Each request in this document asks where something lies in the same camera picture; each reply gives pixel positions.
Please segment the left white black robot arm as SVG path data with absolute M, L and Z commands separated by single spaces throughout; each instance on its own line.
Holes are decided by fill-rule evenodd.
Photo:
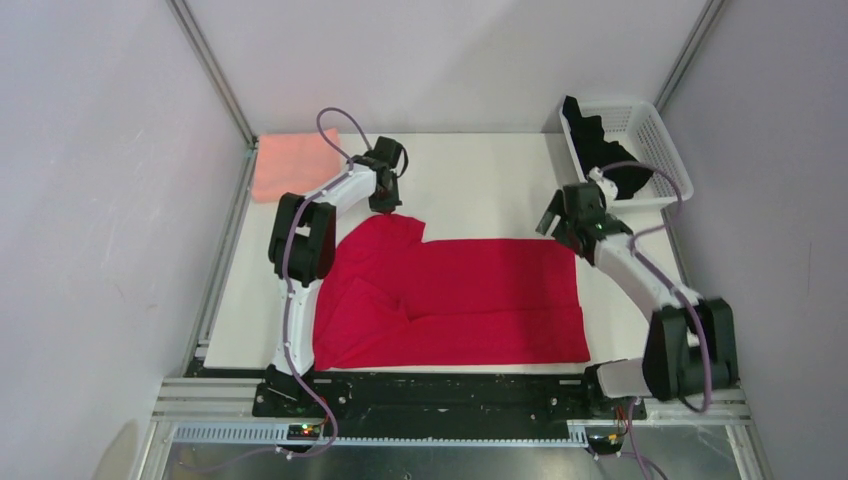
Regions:
M 342 172 L 305 194 L 284 194 L 277 206 L 268 258 L 279 279 L 281 334 L 269 369 L 289 375 L 277 403 L 292 416 L 314 406 L 314 387 L 303 381 L 314 363 L 317 299 L 334 264 L 337 221 L 366 201 L 371 212 L 389 214 L 402 205 L 399 178 L 408 153 L 398 141 L 379 137 L 373 148 L 349 159 Z

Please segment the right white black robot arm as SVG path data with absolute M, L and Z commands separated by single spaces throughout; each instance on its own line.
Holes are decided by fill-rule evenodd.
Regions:
M 588 367 L 597 380 L 580 394 L 584 410 L 598 418 L 617 409 L 621 397 L 649 396 L 687 402 L 694 395 L 706 411 L 715 391 L 739 379 L 733 311 L 722 298 L 705 298 L 671 279 L 638 250 L 637 234 L 607 209 L 600 184 L 590 181 L 556 190 L 536 230 L 610 278 L 648 323 L 641 357 Z

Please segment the red t shirt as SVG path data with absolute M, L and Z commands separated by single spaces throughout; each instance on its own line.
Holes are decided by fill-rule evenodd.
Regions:
M 380 215 L 340 242 L 317 300 L 316 369 L 589 360 L 571 251 L 544 239 L 429 241 L 425 229 Z

